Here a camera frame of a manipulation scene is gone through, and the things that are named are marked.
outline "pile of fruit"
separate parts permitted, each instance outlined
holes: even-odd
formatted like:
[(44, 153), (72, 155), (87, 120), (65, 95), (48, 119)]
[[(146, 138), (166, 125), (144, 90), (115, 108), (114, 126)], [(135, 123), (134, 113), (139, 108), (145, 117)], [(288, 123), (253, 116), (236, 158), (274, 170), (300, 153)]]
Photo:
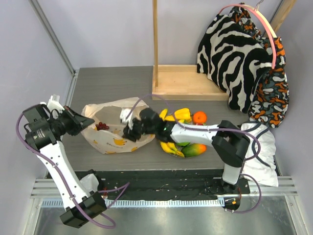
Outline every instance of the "pile of fruit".
[[(167, 115), (168, 110), (164, 109), (160, 113), (160, 118), (166, 121), (175, 121), (173, 115)], [(176, 119), (181, 123), (194, 124), (194, 125), (205, 125), (206, 122), (206, 114), (202, 111), (198, 111), (191, 115), (190, 110), (188, 108), (183, 108), (176, 110), (174, 112)], [(206, 145), (199, 143), (165, 143), (160, 142), (161, 147), (164, 152), (179, 156), (182, 158), (190, 158), (206, 151)]]
[(109, 130), (109, 127), (105, 123), (102, 123), (102, 122), (99, 122), (99, 124), (96, 124), (96, 128), (97, 128), (97, 131)]

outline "wooden rack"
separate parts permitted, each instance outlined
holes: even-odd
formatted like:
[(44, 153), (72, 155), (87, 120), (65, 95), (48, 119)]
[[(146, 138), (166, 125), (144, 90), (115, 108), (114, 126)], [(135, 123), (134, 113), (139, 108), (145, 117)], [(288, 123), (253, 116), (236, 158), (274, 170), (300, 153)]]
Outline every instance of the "wooden rack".
[[(271, 21), (275, 32), (297, 0), (284, 0)], [(167, 100), (228, 100), (228, 94), (206, 77), (197, 73), (197, 65), (159, 65), (157, 49), (157, 0), (153, 0), (154, 56), (152, 94)]]

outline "white tote bag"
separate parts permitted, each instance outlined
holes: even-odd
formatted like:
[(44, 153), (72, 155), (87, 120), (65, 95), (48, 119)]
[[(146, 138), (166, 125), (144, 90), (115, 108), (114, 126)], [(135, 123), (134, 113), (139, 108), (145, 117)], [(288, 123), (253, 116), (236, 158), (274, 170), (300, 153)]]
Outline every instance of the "white tote bag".
[[(122, 138), (125, 127), (119, 119), (122, 108), (132, 108), (138, 100), (138, 97), (132, 97), (104, 104), (86, 105), (82, 115), (94, 119), (95, 123), (83, 130), (82, 135), (102, 154), (133, 152), (151, 142), (155, 137), (154, 135), (144, 135), (136, 142)], [(133, 112), (134, 116), (139, 118), (140, 111), (148, 107), (141, 100)], [(109, 130), (98, 131), (96, 124), (100, 122), (109, 126)]]

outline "orange and black patterned bag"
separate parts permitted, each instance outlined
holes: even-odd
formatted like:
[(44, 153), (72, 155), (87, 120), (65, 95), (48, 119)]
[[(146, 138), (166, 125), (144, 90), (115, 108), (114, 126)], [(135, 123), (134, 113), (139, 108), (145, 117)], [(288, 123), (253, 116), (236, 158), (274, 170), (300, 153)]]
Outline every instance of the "orange and black patterned bag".
[[(233, 7), (229, 17), (238, 23), (246, 34), (254, 38), (272, 55), (268, 38), (253, 23), (249, 13), (241, 7)], [(285, 74), (286, 56), (280, 37), (274, 38), (276, 49), (275, 68), (262, 75), (248, 111), (250, 120), (256, 120), (268, 127), (278, 127), (285, 118), (289, 104), (289, 87)]]

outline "bunch of grapes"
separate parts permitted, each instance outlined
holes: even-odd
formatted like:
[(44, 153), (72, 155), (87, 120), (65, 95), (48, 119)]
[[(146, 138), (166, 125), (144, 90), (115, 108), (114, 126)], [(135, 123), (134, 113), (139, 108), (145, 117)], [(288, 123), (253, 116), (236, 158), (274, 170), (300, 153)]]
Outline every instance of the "bunch of grapes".
[(100, 122), (99, 124), (96, 124), (96, 128), (97, 128), (97, 131), (109, 129), (109, 127), (105, 123), (102, 123), (102, 122)]

